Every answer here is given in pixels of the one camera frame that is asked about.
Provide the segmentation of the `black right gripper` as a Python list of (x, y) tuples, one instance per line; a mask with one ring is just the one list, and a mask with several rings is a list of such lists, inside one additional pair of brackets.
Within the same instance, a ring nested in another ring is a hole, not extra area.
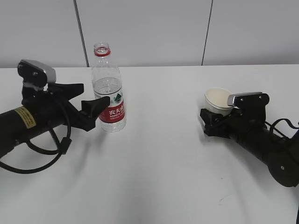
[(243, 114), (240, 109), (233, 109), (229, 115), (223, 117), (220, 113), (202, 108), (200, 117), (205, 124), (204, 133), (208, 136), (230, 139), (269, 138), (269, 131), (265, 125), (266, 117), (251, 117)]

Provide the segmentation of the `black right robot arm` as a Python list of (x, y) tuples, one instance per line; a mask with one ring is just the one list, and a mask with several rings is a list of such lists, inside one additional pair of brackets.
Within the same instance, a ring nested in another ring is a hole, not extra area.
[(272, 177), (285, 187), (299, 184), (299, 134), (292, 138), (274, 133), (275, 124), (267, 126), (265, 113), (252, 114), (233, 109), (223, 116), (201, 109), (200, 117), (207, 136), (231, 139), (263, 162)]

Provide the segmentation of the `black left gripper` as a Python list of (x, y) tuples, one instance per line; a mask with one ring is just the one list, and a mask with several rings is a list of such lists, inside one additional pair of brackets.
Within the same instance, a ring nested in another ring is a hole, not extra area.
[(84, 93), (84, 84), (48, 84), (34, 87), (24, 84), (22, 87), (22, 105), (29, 110), (36, 125), (43, 132), (59, 125), (90, 131), (95, 128), (95, 120), (110, 106), (110, 97), (81, 101), (81, 111), (70, 100)]

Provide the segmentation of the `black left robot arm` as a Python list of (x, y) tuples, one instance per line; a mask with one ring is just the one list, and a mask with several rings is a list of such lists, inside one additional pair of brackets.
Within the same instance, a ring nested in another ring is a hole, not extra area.
[(110, 98), (83, 100), (79, 111), (70, 100), (83, 92), (83, 84), (49, 84), (46, 91), (36, 91), (23, 99), (21, 107), (2, 113), (0, 155), (60, 125), (87, 132), (94, 129), (96, 119), (110, 105)]

